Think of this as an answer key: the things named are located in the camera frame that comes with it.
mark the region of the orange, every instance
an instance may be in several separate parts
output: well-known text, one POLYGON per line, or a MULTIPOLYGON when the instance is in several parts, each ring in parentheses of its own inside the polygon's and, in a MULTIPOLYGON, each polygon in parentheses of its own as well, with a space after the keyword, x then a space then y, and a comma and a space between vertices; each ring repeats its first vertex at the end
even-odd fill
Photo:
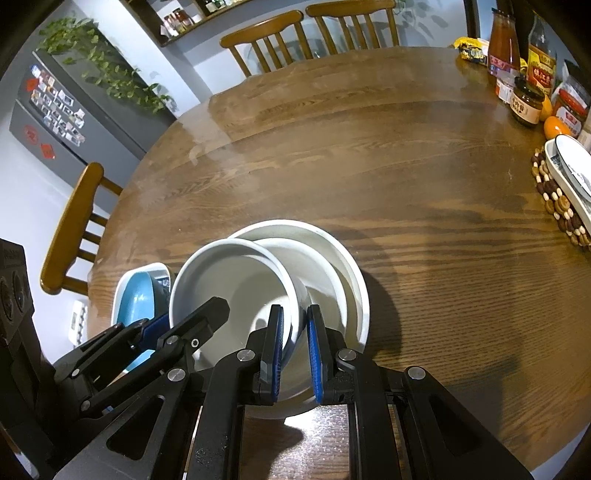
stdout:
POLYGON ((540 121, 544 122, 550 115, 552 115, 552 102, 548 95, 544 95, 544 103, 542 103, 542 113, 540 113, 540 121))
POLYGON ((560 118, 549 116, 544 122, 544 135, 546 135, 546 140, 552 140, 560 134, 570 135, 569 128, 560 118))

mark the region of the white serving dish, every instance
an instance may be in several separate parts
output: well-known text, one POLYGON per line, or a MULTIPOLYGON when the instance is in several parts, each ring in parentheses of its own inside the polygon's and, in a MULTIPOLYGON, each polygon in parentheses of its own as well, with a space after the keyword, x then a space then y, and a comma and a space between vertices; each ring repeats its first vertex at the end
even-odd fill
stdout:
MULTIPOLYGON (((301 242, 316 250, 335 269, 345 291, 347 305, 347 321, 345 323, 345 342, 349 348, 363 352, 369 333, 369 296, 365 281, 357 263, 347 249, 333 236, 324 230, 296 220, 268 220, 249 225, 230 238, 243 238, 258 241, 266 238, 287 238, 301 242)), ((327 325, 331 322, 326 316, 327 325)), ((307 335, 303 334, 296 346, 296 350, 305 349, 307 353, 307 335)), ((282 373, 282 381, 288 376, 288 368, 298 364, 310 369, 309 357, 302 353, 296 359, 294 353, 293 365, 287 364, 282 373)), ((248 407, 249 415, 259 418, 285 418, 298 415, 315 407, 316 401, 311 390, 306 389, 301 394, 284 400, 273 407, 248 407)))
POLYGON ((304 325, 307 290, 269 250, 242 239, 222 239, 195 252, 181 268, 170 298, 170 326, 212 297, 228 301, 228 321, 195 354, 195 369, 213 367, 246 347, 248 335, 264 327, 272 304, 284 310, 283 362, 287 362, 304 325))
MULTIPOLYGON (((308 291, 309 304, 320 305, 326 326, 345 334, 347 325, 347 299, 335 269, 322 255, 308 245, 286 238, 265 238, 255 243, 269 250, 285 266, 291 278, 298 278, 308 291)), ((308 398, 313 398, 311 388, 310 353, 305 332, 300 335, 290 361, 282 366, 281 385, 278 403, 271 408, 261 407, 261 413, 288 416, 286 400, 308 390, 308 398)))
POLYGON ((565 171, 564 165, 558 156, 556 149, 556 141, 548 140, 544 144, 544 152, 546 154, 546 163, 550 174, 556 180, 558 186, 562 189, 563 193, 569 198, 570 203, 573 204, 574 209, 579 214, 583 225, 588 232, 591 231, 591 202, 588 202, 585 198, 578 194, 576 189, 568 180, 568 175, 565 171))

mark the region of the round table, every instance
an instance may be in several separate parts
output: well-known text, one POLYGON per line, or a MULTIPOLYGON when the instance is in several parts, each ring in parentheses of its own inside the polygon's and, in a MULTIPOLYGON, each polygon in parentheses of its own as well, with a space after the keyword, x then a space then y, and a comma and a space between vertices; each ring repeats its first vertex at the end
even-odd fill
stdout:
MULTIPOLYGON (((98 252, 89 330, 131 268, 289 218, 348 248, 368 286, 366 351, 427 368, 528 468, 591 419, 589 253, 531 177, 541 128, 450 48, 299 62, 185 113, 142 160, 98 252)), ((241 478, 348 475, 344 407, 247 420, 241 478)))

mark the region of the sauce bottle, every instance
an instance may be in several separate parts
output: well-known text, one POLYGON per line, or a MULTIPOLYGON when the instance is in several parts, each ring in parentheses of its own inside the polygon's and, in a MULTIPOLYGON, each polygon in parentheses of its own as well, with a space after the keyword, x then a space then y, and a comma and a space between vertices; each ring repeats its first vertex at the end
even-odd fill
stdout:
POLYGON ((527 81, 549 96, 556 77, 556 51, 546 36, 544 20, 536 13, 528 39, 527 81))
POLYGON ((491 40, 488 45, 488 73, 497 77, 503 71, 519 75, 519 45, 515 31, 515 18, 496 8, 492 23, 491 40))

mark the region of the wooden chair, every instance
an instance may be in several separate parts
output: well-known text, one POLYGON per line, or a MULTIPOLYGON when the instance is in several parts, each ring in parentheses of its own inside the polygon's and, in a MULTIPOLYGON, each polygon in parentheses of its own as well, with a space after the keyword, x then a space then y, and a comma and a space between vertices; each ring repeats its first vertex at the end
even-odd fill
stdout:
POLYGON ((285 45, 285 41, 281 36, 281 32, 290 25, 293 25, 295 28, 295 33, 297 34, 297 38, 300 42, 300 47, 304 52, 304 57, 306 57, 308 60, 311 60, 312 52, 310 50, 310 45, 308 44, 308 39, 306 39, 304 29, 301 26, 301 21, 303 19, 304 14, 302 12, 299 10, 291 10, 284 14, 277 15, 276 17, 269 18, 268 20, 264 20, 260 23, 257 23, 256 25, 251 25, 249 27, 230 33, 220 40, 220 45, 222 48, 228 48, 232 52, 232 55, 234 55, 234 58, 236 59, 236 62, 238 62, 238 65, 240 65, 244 75, 249 77, 252 75, 252 73, 246 66, 243 58, 238 53, 236 45, 245 43, 251 44, 256 53, 256 57, 261 63, 262 69, 265 72, 270 72, 271 69, 269 68, 269 64, 267 63, 267 60, 265 59, 261 48, 256 41, 262 40, 265 43, 269 55, 271 56, 271 60, 273 61, 273 65, 276 69, 280 69, 284 65, 281 64, 279 56, 271 44, 269 37, 271 35, 275 35, 275 39, 279 44, 279 49, 281 50, 281 54, 285 59, 285 63, 289 65, 290 63, 293 63, 294 60, 287 50, 287 46, 285 45))
POLYGON ((375 31, 374 23, 371 20, 369 14, 374 12, 385 10, 388 17, 388 25, 390 27, 390 34, 392 35, 392 44, 397 46, 398 42, 398 31, 396 30, 396 23, 394 22, 394 6, 396 5, 394 0, 340 0, 336 2, 327 2, 323 4, 313 4, 306 7, 306 14, 316 20, 318 28, 322 33, 322 37, 326 42, 326 46, 331 55, 336 55, 335 41, 330 36, 329 29, 326 27, 324 18, 322 17, 334 17, 339 20, 340 27, 343 30, 345 41, 349 50, 355 50, 355 44, 353 43, 353 37, 349 31, 345 18, 350 17, 355 27, 355 33, 357 34, 357 40, 359 46, 363 50, 368 49, 368 43, 363 35, 361 25, 359 24, 358 15, 363 15, 365 22, 369 30, 369 39, 371 40, 372 48, 380 48, 378 35, 375 31))
POLYGON ((80 248, 82 240, 96 245, 100 236, 86 231, 89 221, 106 226, 107 219, 93 213, 96 191, 99 185, 120 195, 122 188, 105 178, 105 171, 100 163, 90 163, 82 172, 78 184, 57 225, 56 233, 47 252, 41 269, 41 288, 51 295, 57 295, 64 288, 82 295, 88 295, 88 283, 68 277, 70 267, 76 258, 94 263, 96 256, 80 248))

